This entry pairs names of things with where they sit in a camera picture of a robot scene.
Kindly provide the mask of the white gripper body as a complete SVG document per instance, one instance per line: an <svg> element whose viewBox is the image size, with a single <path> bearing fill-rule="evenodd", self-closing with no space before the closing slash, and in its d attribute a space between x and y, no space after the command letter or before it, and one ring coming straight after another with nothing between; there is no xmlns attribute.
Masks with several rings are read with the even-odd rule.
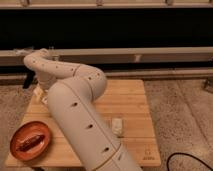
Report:
<svg viewBox="0 0 213 171"><path fill-rule="evenodd" d="M48 90L56 82L56 77L48 73L37 72L36 75L39 86L43 90Z"/></svg>

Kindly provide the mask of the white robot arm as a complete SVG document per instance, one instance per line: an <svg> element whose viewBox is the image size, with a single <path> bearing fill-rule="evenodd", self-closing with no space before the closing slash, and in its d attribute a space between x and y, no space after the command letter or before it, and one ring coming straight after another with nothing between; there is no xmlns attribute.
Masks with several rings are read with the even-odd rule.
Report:
<svg viewBox="0 0 213 171"><path fill-rule="evenodd" d="M36 73L52 117L86 171L142 171L93 105L107 86L102 70L56 61L46 49L25 56L24 64Z"/></svg>

